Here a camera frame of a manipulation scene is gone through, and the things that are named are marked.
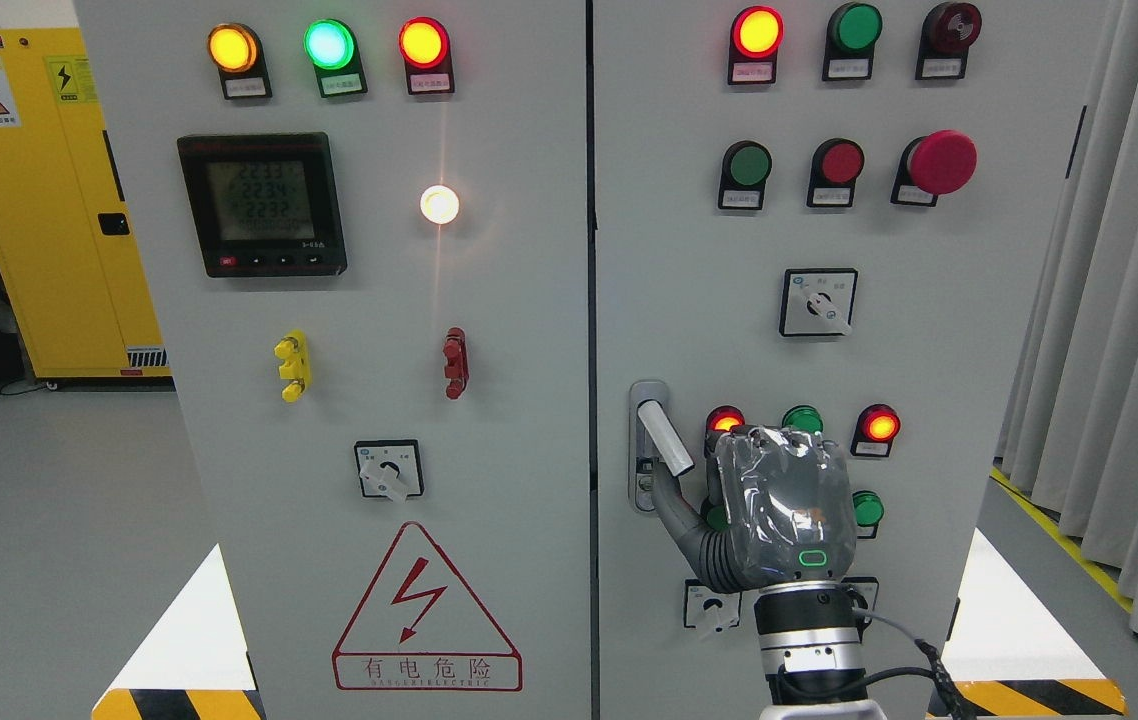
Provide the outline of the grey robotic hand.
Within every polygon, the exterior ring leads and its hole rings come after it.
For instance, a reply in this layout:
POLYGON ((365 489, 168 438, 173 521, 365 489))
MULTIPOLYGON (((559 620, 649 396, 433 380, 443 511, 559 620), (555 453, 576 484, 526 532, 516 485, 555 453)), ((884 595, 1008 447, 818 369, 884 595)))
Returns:
POLYGON ((747 427, 717 437, 724 530, 657 471, 653 503, 696 578, 720 594, 790 582, 838 582, 853 562, 851 479, 838 442, 793 428, 747 427))

